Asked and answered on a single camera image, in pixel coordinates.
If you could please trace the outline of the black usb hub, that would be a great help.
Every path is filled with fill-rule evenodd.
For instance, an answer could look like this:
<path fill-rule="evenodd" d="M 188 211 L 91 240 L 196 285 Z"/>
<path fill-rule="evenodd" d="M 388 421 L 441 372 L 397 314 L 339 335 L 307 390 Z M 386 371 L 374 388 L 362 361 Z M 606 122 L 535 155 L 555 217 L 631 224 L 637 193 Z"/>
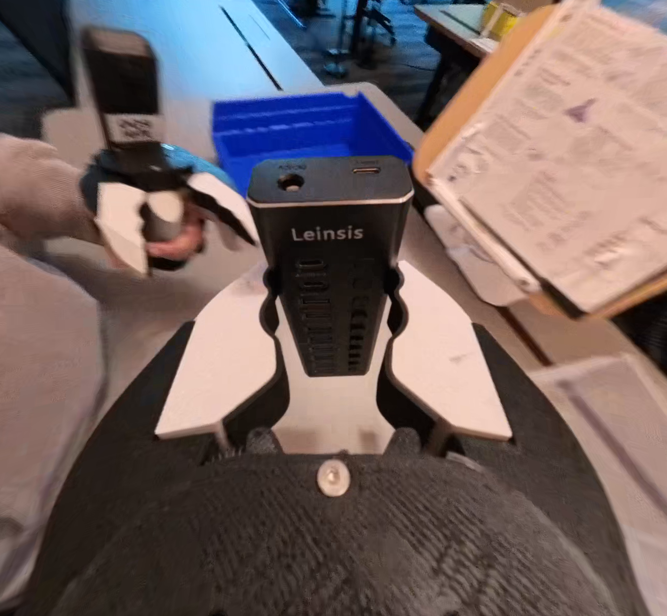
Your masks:
<path fill-rule="evenodd" d="M 306 375 L 369 370 L 412 198 L 394 155 L 254 167 L 247 201 Z"/>

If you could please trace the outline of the person's left forearm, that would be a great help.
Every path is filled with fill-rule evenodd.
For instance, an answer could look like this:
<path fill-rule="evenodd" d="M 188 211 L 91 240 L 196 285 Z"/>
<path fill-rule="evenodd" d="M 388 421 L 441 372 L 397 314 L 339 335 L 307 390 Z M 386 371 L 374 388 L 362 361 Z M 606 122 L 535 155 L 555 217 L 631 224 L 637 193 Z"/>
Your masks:
<path fill-rule="evenodd" d="M 80 178 L 53 146 L 2 134 L 1 250 L 24 253 L 62 237 L 100 245 Z"/>

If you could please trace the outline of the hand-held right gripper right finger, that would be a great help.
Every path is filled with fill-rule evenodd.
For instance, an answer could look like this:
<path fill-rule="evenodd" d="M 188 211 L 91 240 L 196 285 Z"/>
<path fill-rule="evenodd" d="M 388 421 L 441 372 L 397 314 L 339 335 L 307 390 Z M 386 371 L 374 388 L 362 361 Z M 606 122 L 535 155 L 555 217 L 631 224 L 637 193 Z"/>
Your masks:
<path fill-rule="evenodd" d="M 376 396 L 383 418 L 395 429 L 414 429 L 422 442 L 449 435 L 510 440 L 510 422 L 463 308 L 405 260 L 386 289 L 389 339 Z"/>

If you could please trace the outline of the wooden clipboard with papers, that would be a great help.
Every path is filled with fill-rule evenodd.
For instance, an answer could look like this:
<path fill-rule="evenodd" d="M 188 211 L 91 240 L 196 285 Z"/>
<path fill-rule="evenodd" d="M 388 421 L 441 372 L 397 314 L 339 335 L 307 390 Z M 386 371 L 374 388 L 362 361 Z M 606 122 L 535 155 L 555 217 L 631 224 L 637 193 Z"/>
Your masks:
<path fill-rule="evenodd" d="M 666 34 L 595 3 L 519 23 L 415 155 L 521 295 L 612 318 L 666 290 Z"/>

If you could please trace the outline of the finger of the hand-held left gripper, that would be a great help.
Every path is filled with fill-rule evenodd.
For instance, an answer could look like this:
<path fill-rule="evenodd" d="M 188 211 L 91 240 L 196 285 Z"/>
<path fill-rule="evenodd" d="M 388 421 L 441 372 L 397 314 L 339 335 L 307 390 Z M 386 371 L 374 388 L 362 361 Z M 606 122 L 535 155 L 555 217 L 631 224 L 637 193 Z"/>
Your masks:
<path fill-rule="evenodd" d="M 146 193 L 117 182 L 101 182 L 97 188 L 96 227 L 112 262 L 148 276 L 149 264 L 143 236 L 141 209 Z"/>
<path fill-rule="evenodd" d="M 241 243 L 259 247 L 252 213 L 246 200 L 211 173 L 195 173 L 188 179 L 192 202 L 216 225 L 225 248 L 235 251 Z"/>

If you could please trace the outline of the wooden desk with black legs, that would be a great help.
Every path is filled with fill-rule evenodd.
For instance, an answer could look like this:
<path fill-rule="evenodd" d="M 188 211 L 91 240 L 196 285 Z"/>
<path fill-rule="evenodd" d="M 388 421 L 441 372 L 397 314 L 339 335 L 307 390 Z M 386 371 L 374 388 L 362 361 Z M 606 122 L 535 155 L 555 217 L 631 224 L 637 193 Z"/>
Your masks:
<path fill-rule="evenodd" d="M 425 130 L 442 88 L 455 92 L 498 42 L 482 35 L 481 4 L 415 5 L 414 13 L 427 25 L 425 43 L 439 55 L 438 64 L 416 112 L 414 123 Z"/>

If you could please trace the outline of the person's left hand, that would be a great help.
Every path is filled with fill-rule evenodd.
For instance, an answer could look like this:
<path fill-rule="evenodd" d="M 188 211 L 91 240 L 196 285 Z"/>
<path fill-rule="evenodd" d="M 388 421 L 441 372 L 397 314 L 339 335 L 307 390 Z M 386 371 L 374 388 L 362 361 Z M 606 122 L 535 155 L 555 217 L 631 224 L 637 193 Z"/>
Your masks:
<path fill-rule="evenodd" d="M 202 213 L 196 206 L 187 203 L 178 234 L 171 240 L 146 242 L 146 253 L 153 258 L 187 261 L 203 249 L 205 244 L 204 231 L 205 224 Z"/>

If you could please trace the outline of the black chair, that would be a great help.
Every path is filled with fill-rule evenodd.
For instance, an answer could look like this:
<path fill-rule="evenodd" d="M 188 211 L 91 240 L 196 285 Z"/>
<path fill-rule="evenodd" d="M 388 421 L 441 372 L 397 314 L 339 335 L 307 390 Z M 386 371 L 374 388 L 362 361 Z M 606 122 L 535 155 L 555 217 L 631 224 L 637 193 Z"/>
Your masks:
<path fill-rule="evenodd" d="M 74 96 L 64 0 L 1 0 L 1 23 L 69 98 Z"/>

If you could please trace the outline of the blue plastic bin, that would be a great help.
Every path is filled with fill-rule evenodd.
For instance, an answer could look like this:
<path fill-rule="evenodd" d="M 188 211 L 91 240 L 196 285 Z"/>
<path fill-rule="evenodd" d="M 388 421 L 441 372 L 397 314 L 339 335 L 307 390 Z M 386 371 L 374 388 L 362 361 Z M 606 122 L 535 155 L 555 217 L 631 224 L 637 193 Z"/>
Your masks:
<path fill-rule="evenodd" d="M 266 160 L 393 155 L 411 164 L 413 158 L 413 148 L 363 93 L 215 102 L 212 142 L 242 196 L 254 167 Z"/>

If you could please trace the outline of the yellow box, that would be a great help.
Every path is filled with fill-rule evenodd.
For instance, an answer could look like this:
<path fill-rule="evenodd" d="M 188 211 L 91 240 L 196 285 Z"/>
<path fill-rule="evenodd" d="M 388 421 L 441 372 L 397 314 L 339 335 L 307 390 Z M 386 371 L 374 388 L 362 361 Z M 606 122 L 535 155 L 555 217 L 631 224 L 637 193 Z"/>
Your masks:
<path fill-rule="evenodd" d="M 524 15 L 524 12 L 508 3 L 490 1 L 482 12 L 479 35 L 501 41 Z"/>

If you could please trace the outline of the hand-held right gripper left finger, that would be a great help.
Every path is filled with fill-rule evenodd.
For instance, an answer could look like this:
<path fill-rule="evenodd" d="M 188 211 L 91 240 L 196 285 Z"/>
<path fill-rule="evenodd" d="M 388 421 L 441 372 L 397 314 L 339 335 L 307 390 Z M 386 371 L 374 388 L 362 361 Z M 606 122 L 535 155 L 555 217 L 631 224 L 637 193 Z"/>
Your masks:
<path fill-rule="evenodd" d="M 257 264 L 197 315 L 155 427 L 159 438 L 244 442 L 285 415 L 289 382 L 270 282 L 267 265 Z"/>

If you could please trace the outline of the person's beige hoodie torso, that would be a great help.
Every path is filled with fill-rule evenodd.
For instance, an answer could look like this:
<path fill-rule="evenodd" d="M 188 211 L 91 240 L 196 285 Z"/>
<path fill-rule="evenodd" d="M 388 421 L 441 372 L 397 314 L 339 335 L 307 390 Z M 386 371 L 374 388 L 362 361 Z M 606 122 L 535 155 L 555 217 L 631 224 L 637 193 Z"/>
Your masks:
<path fill-rule="evenodd" d="M 97 302 L 1 247 L 1 610 L 19 601 L 71 461 L 104 400 Z"/>

